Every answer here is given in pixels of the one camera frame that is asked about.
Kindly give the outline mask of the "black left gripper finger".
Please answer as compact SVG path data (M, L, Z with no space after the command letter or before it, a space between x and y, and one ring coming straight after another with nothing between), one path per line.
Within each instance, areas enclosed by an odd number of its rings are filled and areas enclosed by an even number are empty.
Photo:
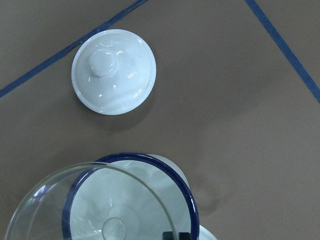
M179 232L175 234L172 231L165 231L162 233L162 240L190 240L191 234L188 232Z

